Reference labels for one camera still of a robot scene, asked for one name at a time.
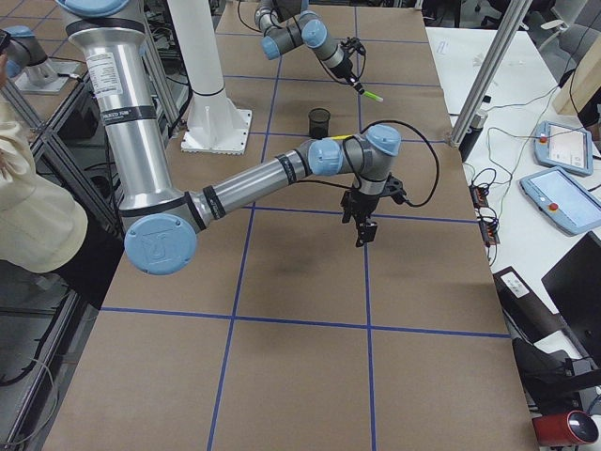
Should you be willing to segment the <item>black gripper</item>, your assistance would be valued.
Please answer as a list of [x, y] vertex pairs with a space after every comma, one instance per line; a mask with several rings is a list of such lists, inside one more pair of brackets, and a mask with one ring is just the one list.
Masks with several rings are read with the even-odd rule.
[[365, 93], [365, 89], [359, 82], [358, 76], [353, 72], [353, 65], [350, 61], [342, 61], [335, 67], [335, 77], [344, 80], [360, 95]]
[[356, 224], [356, 247], [363, 247], [375, 240], [378, 223], [371, 220], [371, 215], [378, 206], [379, 195], [364, 194], [357, 189], [346, 190], [340, 205], [343, 209], [342, 223], [348, 224], [353, 218]]

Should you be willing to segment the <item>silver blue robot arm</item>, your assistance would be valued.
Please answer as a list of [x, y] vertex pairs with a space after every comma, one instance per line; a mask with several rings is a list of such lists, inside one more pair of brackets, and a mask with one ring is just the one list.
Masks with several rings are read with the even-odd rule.
[[366, 57], [356, 38], [336, 41], [321, 16], [309, 9], [308, 1], [260, 1], [254, 23], [262, 33], [261, 46], [267, 59], [273, 60], [301, 46], [310, 49], [335, 81], [367, 95], [361, 83], [362, 70], [356, 73], [351, 57]]
[[[176, 189], [141, 57], [146, 37], [142, 2], [55, 2], [69, 41], [85, 57], [123, 187], [119, 212], [126, 227], [125, 252], [142, 272], [179, 271], [196, 251], [196, 234], [211, 221], [311, 175], [354, 175], [341, 206], [342, 222], [355, 221], [357, 247], [375, 238], [378, 226], [371, 214], [380, 198], [408, 203], [402, 182], [391, 174], [401, 136], [386, 125], [342, 140], [306, 141], [198, 193]], [[193, 92], [183, 149], [243, 153], [252, 112], [236, 108], [226, 96], [208, 5], [194, 9], [184, 3], [169, 3]], [[268, 59], [304, 44], [334, 76], [374, 97], [353, 73], [347, 49], [355, 41], [335, 41], [320, 16], [308, 9], [308, 1], [260, 1], [254, 23]]]

